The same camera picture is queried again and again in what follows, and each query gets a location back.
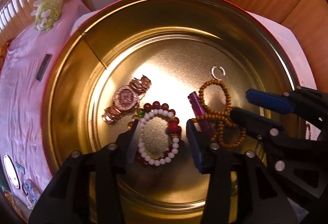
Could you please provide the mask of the green plush toy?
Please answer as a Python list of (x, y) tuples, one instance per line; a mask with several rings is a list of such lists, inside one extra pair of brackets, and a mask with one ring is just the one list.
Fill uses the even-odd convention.
[(35, 17), (34, 28), (37, 31), (49, 31), (62, 15), (63, 0), (37, 0), (31, 12)]

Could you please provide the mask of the white patterned tablecloth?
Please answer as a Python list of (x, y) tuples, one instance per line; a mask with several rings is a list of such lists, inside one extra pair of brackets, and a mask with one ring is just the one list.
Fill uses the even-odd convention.
[[(70, 35), (72, 35), (86, 20), (88, 20), (90, 17), (97, 14), (100, 10), (96, 10), (87, 14), (82, 15), (80, 18), (78, 18), (77, 21), (75, 21), (73, 28), (70, 32)], [(306, 58), (306, 55), (304, 54), (304, 51), (302, 50), (302, 47), (300, 46), (299, 42), (297, 41), (294, 33), (287, 27), (284, 27), (281, 24), (276, 23), (273, 20), (267, 19), (265, 17), (262, 17), (260, 15), (257, 15), (252, 12), (248, 12), (248, 14), (252, 15), (255, 19), (257, 19), (263, 26), (266, 27), (270, 31), (270, 33), (276, 38), (276, 40), (280, 43), (280, 45), (283, 47), (284, 51), (288, 55), (288, 58), (290, 59), (297, 77), (301, 83), (301, 86), (317, 89), (315, 79), (312, 73), (312, 70), (310, 68), (309, 62)], [(318, 138), (319, 135), (319, 129), (315, 128), (313, 125), (310, 125), (312, 131), (314, 132), (314, 138), (315, 140)], [(297, 203), (293, 202), (289, 199), (290, 204), (292, 205), (294, 211), (296, 212), (296, 216), (298, 218), (298, 223), (300, 223), (305, 216), (308, 214), (308, 211), (306, 211), (304, 208), (300, 207)]]

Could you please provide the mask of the orange pillow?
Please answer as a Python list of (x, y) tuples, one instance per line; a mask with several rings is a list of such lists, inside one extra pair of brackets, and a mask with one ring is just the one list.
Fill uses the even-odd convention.
[(3, 64), (5, 62), (5, 58), (7, 55), (8, 47), (10, 46), (11, 42), (5, 42), (0, 47), (0, 69), (2, 69)]

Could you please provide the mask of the white pearl bracelet red bead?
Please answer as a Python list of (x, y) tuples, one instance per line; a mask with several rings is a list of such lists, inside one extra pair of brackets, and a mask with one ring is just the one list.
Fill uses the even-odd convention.
[(175, 112), (162, 105), (151, 109), (140, 119), (141, 133), (137, 156), (144, 164), (161, 167), (177, 157), (182, 137), (182, 128)]

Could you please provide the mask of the red gold round tin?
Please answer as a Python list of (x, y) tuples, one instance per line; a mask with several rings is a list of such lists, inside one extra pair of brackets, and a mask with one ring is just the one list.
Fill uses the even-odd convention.
[(98, 12), (72, 35), (49, 77), (43, 101), (43, 148), (52, 175), (74, 150), (95, 152), (125, 132), (135, 111), (115, 124), (101, 118), (113, 95), (131, 79), (152, 84), (140, 101), (174, 109), (182, 147), (171, 164), (133, 163), (118, 178), (127, 223), (200, 223), (209, 175), (194, 167), (186, 121), (187, 96), (222, 66), (232, 105), (281, 121), (302, 138), (305, 121), (247, 102), (246, 90), (276, 94), (300, 84), (282, 43), (250, 13), (224, 0), (121, 0)]

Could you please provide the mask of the purple lipstick tube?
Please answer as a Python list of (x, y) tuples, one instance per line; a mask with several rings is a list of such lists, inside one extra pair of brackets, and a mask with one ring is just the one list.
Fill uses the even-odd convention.
[[(206, 112), (204, 108), (201, 105), (200, 99), (197, 95), (196, 92), (192, 92), (191, 94), (188, 95), (188, 100), (191, 104), (191, 107), (194, 111), (195, 117), (200, 116), (203, 117), (205, 116)], [(200, 127), (200, 130), (207, 135), (207, 137), (212, 138), (213, 133), (212, 133), (212, 128), (209, 125), (208, 121), (205, 119), (200, 119), (198, 122), (198, 126)]]

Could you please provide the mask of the rose gold wristwatch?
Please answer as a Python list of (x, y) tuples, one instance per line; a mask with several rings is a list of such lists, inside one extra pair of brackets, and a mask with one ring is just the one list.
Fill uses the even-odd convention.
[(126, 113), (137, 109), (140, 100), (151, 87), (151, 80), (142, 75), (140, 79), (133, 78), (128, 85), (123, 85), (113, 95), (113, 104), (104, 109), (102, 120), (111, 125), (118, 122)]

